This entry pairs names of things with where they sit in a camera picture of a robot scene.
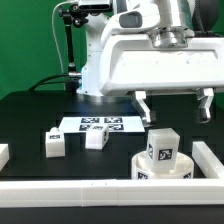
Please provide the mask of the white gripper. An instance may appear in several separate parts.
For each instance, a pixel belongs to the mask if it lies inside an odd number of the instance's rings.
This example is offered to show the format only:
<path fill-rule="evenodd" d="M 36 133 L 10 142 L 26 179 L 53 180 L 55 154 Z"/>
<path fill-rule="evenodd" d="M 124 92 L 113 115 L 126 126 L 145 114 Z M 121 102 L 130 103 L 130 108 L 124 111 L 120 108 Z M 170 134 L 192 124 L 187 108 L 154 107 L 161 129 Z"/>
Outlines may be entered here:
<path fill-rule="evenodd" d="M 102 36 L 99 90 L 132 94 L 144 127 L 156 122 L 146 92 L 193 92 L 200 123 L 211 119 L 214 90 L 224 88 L 224 38 L 197 37 L 181 10 L 130 10 L 112 16 Z"/>

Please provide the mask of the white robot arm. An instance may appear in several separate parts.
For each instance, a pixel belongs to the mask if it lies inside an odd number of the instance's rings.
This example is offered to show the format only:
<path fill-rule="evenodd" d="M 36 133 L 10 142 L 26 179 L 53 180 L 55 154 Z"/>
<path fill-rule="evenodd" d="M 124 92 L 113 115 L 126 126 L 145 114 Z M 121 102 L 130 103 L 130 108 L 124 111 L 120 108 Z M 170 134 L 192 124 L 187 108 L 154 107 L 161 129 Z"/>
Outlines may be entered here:
<path fill-rule="evenodd" d="M 224 37 L 197 32 L 195 0 L 85 0 L 87 62 L 79 94 L 95 100 L 129 95 L 145 126 L 155 115 L 149 95 L 195 94 L 198 117 L 211 119 L 224 92 Z"/>

